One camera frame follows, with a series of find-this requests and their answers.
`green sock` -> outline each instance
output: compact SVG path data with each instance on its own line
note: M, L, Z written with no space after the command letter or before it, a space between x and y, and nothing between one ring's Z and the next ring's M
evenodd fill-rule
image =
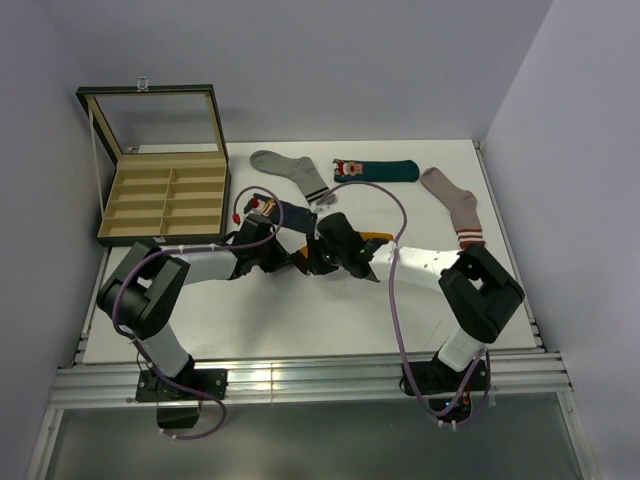
M420 169L413 160L361 162L335 159L333 163L333 179L338 183L415 182L420 177Z

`sock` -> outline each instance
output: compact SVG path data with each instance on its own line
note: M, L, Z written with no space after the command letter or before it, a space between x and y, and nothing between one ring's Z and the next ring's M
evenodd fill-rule
M284 210L283 227L304 233L305 235L313 234L316 228L316 215L312 214L311 210L283 202L282 200L280 200L280 203L282 203L282 209ZM268 217L274 225L280 222L280 210L278 210L278 205L273 198L255 193L251 200L249 200L249 203L244 207L244 213L247 214L251 210L255 210Z
M451 213L451 222L458 234L460 248L467 248L473 243L485 244L482 225L476 213L478 201L473 193L456 187L444 173L435 167L425 170L420 177L420 182Z
M320 200L329 190L309 157L289 158L269 150L259 150L251 154L249 161L260 172L295 182L309 205ZM332 193L322 201L322 205L333 205L337 201Z
M333 179L338 183L415 182L420 176L420 169L413 160L361 162L336 158L333 163Z

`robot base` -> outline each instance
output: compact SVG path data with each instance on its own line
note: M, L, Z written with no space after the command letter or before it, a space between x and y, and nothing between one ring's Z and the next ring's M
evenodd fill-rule
M217 399L224 399L227 390L227 371L225 369L195 370L193 375L193 383L189 387L208 393ZM201 397L190 393L176 392L170 387L168 388L150 370L143 370L140 373L136 390L136 402L162 403L188 400L201 400Z

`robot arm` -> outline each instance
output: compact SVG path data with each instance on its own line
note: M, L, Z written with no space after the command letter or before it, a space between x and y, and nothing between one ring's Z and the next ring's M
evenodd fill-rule
M271 234L273 225L250 214L235 234L232 245L249 245ZM482 246L465 250L432 251L400 247L387 239L364 240L342 213L325 217L318 235L307 238L307 253L289 255L272 239L254 248L217 250L160 257L143 268L140 277L151 280L147 288L132 282L120 309L121 328L133 334L149 357L168 378L192 385L193 358L182 348L169 318L180 289L208 280L233 280L258 266L275 272L294 264L305 274L324 275L344 268L352 276L374 282L388 281L397 249L395 280L442 292L458 325L432 361L429 392L457 388L474 356L493 343L524 299L522 288ZM145 257L159 250L153 243L137 243L100 289L98 307L111 316L124 278Z

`white table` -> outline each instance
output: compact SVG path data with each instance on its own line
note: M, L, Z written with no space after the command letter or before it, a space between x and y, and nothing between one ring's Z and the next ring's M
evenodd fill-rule
M249 155L274 150L283 155L310 156L328 185L334 185L332 160L412 159L423 171L438 167L456 185L478 199L478 216L487 248L513 274L496 213L470 140L235 143L228 145L234 192L248 185L272 189L281 199L305 206L303 195L287 179L254 170ZM407 246L434 250L457 249L456 234L444 206L419 182L389 183L407 208ZM397 206L384 194L363 186L337 192L335 211L343 211L356 230L396 234L401 224ZM304 244L300 233L283 229L284 247L293 251ZM114 248L104 279L127 252ZM398 284L397 301L407 349L436 351L455 325L455 317L442 296L413 285ZM337 355L396 353L389 312L387 285L356 280L345 272L303 277L290 269L275 275L255 269L233 282L211 281L185 287L171 317L183 346L196 359L275 359ZM493 349L535 348L523 307L515 313ZM94 310L84 363L131 362L135 349L115 334L106 314Z

